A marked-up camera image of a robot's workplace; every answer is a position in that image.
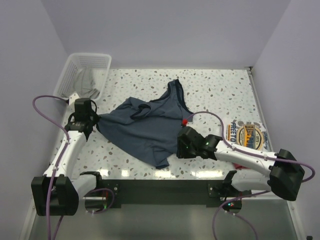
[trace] dark blue cloth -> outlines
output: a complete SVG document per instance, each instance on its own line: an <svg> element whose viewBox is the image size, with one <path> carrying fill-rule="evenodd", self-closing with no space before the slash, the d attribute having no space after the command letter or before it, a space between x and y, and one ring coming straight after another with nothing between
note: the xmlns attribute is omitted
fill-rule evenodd
<svg viewBox="0 0 320 240"><path fill-rule="evenodd" d="M133 157L162 169L167 157L178 150L181 123L192 114L184 100L179 80L168 83L167 91L149 102L129 97L111 113L102 114L99 131Z"/></svg>

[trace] red object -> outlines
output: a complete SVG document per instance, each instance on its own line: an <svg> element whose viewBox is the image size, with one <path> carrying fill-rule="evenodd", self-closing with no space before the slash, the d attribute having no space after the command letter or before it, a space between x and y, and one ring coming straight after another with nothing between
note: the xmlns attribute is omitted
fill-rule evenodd
<svg viewBox="0 0 320 240"><path fill-rule="evenodd" d="M188 123L188 120L187 120L187 119L183 119L183 120L182 120L182 125L183 125L183 126L186 126L187 123Z"/></svg>

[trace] plastic basket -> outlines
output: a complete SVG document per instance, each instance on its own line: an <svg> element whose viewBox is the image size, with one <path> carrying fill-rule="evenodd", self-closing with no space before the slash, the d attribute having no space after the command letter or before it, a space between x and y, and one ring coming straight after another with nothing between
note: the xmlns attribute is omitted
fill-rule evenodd
<svg viewBox="0 0 320 240"><path fill-rule="evenodd" d="M85 67L89 67L92 68L95 88L100 91L99 96L92 100L95 102L98 101L101 98L102 91L106 85L110 64L111 56L108 54L71 54L64 65L60 78L55 86L53 95L66 99L64 96L69 96L74 92L73 85L78 71Z"/></svg>

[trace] gray floor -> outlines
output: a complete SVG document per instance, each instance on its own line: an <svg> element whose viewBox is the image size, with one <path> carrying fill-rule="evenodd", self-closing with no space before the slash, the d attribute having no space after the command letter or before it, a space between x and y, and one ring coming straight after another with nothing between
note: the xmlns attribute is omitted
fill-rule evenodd
<svg viewBox="0 0 320 240"><path fill-rule="evenodd" d="M75 216L63 219L56 240L213 240L215 208L201 205L123 205L91 216L81 203ZM246 200L240 214L256 228L259 240L297 240L284 200ZM55 228L58 218L51 218ZM218 240L254 240L240 219L220 212ZM47 239L46 218L36 217L30 240Z"/></svg>

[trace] terrazzo table top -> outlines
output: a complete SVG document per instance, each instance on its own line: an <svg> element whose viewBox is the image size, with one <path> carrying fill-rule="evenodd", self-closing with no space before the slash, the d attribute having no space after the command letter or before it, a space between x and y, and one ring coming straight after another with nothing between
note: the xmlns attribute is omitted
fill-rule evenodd
<svg viewBox="0 0 320 240"><path fill-rule="evenodd" d="M144 101L158 99L167 89L167 83L179 79L184 90L186 106L192 112L210 111L218 114L223 122L234 121L254 123L262 131L257 104L246 70L211 69L111 69L102 97L98 114L109 113L126 98L135 97ZM63 126L72 113L66 109ZM219 121L210 114L198 114L189 126L204 137L221 134ZM52 154L55 157L63 137ZM86 171L99 171L103 179L137 180L223 180L234 170L229 162L212 159L168 158L169 167L157 170L119 149L94 130L79 154L71 178L76 179Z"/></svg>

